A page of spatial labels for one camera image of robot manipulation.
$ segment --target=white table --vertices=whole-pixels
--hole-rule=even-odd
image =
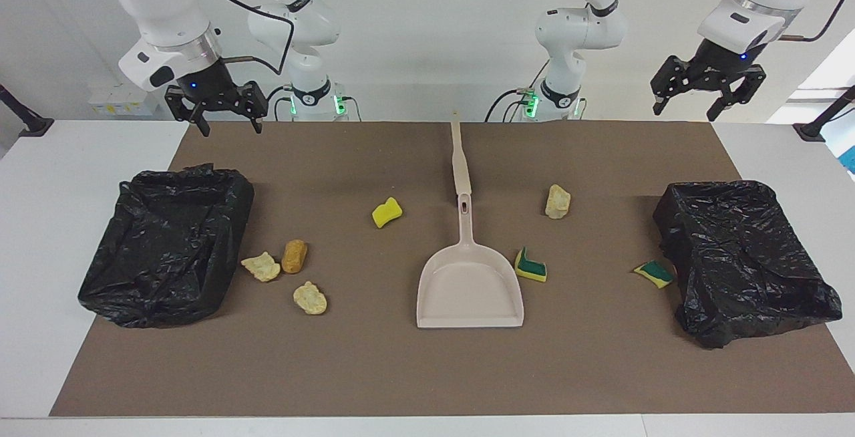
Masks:
[[[789,126],[714,124],[743,178],[778,193],[844,309],[855,302],[855,184]],[[850,435],[855,414],[501,416],[501,418],[48,418],[94,315],[77,303],[118,182],[165,170],[186,124],[57,121],[0,160],[0,435]],[[830,324],[855,363],[855,319]]]

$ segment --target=green light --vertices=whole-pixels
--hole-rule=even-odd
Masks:
[[[345,114],[347,108],[345,108],[345,105],[341,102],[341,98],[339,98],[339,96],[333,95],[333,99],[335,101],[335,111],[338,112],[338,114]]]
[[[540,97],[531,95],[531,99],[526,103],[526,117],[534,118],[537,115],[538,104],[540,104]]]

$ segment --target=beige dustpan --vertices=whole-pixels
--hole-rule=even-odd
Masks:
[[[498,251],[474,242],[470,172],[457,121],[452,123],[452,138],[460,243],[438,251],[421,271],[415,323],[433,328],[520,327],[522,292],[513,267]]]

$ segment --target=black plastic bag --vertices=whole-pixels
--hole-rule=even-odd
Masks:
[[[675,318],[700,345],[842,318],[772,188],[756,181],[671,184],[653,214],[674,263]]]
[[[80,304],[122,327],[213,314],[237,267],[253,196],[243,175],[210,164],[122,182]]]

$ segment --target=crumpled yellow chip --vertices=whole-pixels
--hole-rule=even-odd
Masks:
[[[309,315],[320,315],[327,311],[327,298],[310,281],[294,291],[294,303]]]
[[[272,279],[279,276],[282,269],[281,265],[276,263],[266,251],[258,257],[241,260],[240,263],[252,273],[253,277],[262,282],[272,281]]]

